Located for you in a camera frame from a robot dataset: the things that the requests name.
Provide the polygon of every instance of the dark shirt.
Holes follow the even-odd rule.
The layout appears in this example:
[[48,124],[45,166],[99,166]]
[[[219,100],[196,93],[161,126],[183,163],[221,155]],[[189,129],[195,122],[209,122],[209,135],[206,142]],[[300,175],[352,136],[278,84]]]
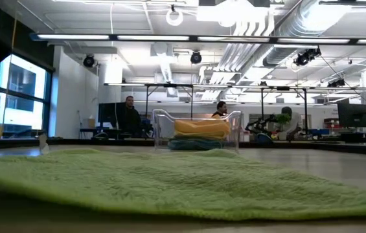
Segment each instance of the dark shirt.
[[124,125],[122,129],[129,133],[136,133],[141,128],[141,118],[137,110],[132,108],[126,108],[124,116]]
[[117,112],[119,129],[127,133],[138,133],[141,131],[141,118],[137,110],[125,107]]
[[213,115],[211,117],[214,117],[216,115],[219,115],[220,117],[224,117],[224,114],[223,113],[219,113],[218,111],[213,113]]

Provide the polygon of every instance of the ceiling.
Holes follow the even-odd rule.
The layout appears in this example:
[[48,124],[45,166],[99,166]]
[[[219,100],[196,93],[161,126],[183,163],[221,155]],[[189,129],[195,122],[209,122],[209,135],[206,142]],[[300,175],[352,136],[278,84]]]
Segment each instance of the ceiling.
[[[284,0],[283,8],[275,11],[275,24],[298,0]],[[198,1],[188,1],[184,9],[195,11]],[[198,34],[198,35],[231,35],[234,27],[225,28],[217,22],[199,22],[196,16],[183,15],[179,26],[166,22],[167,6],[146,7],[143,5],[89,5],[83,3],[54,2],[53,0],[0,0],[0,8],[9,14],[18,14],[18,19],[26,26],[40,33],[94,33],[94,34]],[[366,8],[353,8],[322,36],[366,37]],[[66,52],[76,54],[78,59],[85,56],[84,48],[116,47],[127,64],[125,78],[153,76],[161,72],[155,61],[150,61],[151,43],[126,42],[80,42],[70,43]],[[218,63],[222,58],[226,44],[223,43],[173,43],[174,53],[178,53],[177,63],[172,63],[172,72],[198,74],[201,65],[192,65],[190,55],[193,50],[200,50],[203,63]],[[344,71],[366,61],[366,47],[360,46],[321,46],[323,57],[334,71],[321,58],[317,58],[303,69],[296,71],[292,59],[286,61],[280,69],[275,69],[269,82],[282,82],[282,85],[299,83],[315,83],[322,78]],[[101,54],[100,59],[109,59],[109,54]],[[360,74],[348,74],[348,82],[356,85]]]

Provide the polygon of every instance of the window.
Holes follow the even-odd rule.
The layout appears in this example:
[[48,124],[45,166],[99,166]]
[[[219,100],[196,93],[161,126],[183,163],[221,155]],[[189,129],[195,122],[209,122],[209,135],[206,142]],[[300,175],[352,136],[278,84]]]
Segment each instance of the window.
[[0,124],[6,133],[42,129],[43,103],[0,93]]
[[16,55],[0,62],[0,87],[18,93],[44,98],[46,75],[45,69]]
[[0,62],[0,125],[4,138],[31,137],[32,130],[47,129],[50,77],[45,69],[16,55]]

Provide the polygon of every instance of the floor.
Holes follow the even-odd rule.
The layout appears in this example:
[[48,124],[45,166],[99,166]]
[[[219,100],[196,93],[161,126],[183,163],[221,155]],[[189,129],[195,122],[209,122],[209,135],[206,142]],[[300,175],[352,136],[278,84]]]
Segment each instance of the floor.
[[[115,152],[153,151],[153,148],[112,147],[112,146],[51,146],[51,150],[71,148],[94,148]],[[3,155],[37,156],[38,148],[16,148],[0,150]],[[270,164],[290,167],[366,188],[366,155],[338,153],[318,150],[271,150],[241,149],[243,157],[257,159]],[[300,223],[248,222],[219,223],[193,219],[110,219],[107,221],[52,221],[26,220],[0,223],[0,231],[5,232],[366,232],[366,219],[307,221]]]

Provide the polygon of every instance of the window frame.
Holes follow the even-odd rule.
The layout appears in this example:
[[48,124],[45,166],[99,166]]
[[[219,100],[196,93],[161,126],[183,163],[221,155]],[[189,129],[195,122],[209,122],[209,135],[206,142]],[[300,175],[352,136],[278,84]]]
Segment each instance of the window frame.
[[26,57],[20,56],[17,53],[12,53],[9,56],[12,56],[12,55],[18,56],[19,58],[21,58],[25,61],[28,61],[28,62],[32,63],[33,65],[36,65],[46,71],[45,85],[44,85],[44,90],[43,90],[44,97],[38,98],[38,97],[29,95],[29,94],[20,93],[20,92],[13,91],[13,90],[10,90],[7,88],[2,88],[2,87],[0,87],[0,93],[4,93],[4,94],[10,95],[10,96],[15,96],[15,97],[22,98],[25,100],[32,100],[35,102],[43,103],[41,128],[42,128],[42,130],[48,132],[49,131],[50,106],[51,106],[51,85],[52,85],[52,75],[53,75],[54,71],[49,70],[46,67],[42,67],[41,65],[38,65],[37,63],[32,62],[32,61],[26,59]]

